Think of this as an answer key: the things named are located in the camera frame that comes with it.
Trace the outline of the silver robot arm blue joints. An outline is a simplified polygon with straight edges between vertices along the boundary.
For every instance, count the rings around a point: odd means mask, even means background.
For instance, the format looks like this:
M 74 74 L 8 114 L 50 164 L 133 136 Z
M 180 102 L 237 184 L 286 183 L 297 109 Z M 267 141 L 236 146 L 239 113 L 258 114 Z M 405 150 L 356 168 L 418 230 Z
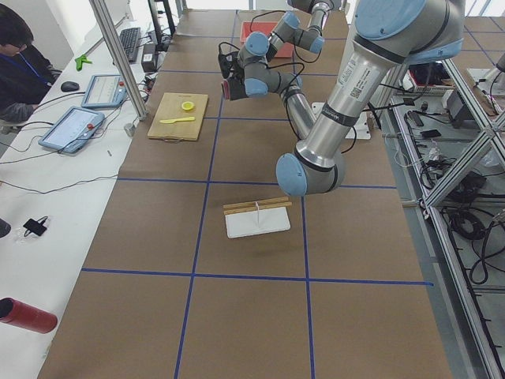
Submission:
M 345 167 L 340 144 L 387 72 L 401 64 L 420 64 L 452 58 L 462 48 L 463 1 L 361 1 L 349 39 L 351 56 L 322 106 L 313 114 L 293 74 L 276 72 L 268 62 L 270 46 L 288 42 L 313 53 L 324 45 L 322 29 L 331 12 L 330 1 L 291 1 L 290 6 L 311 15 L 309 30 L 287 12 L 269 37 L 253 32 L 238 52 L 243 75 L 242 97 L 277 93 L 296 125 L 298 141 L 276 164 L 276 178 L 284 193 L 302 197 L 327 193 L 340 185 Z

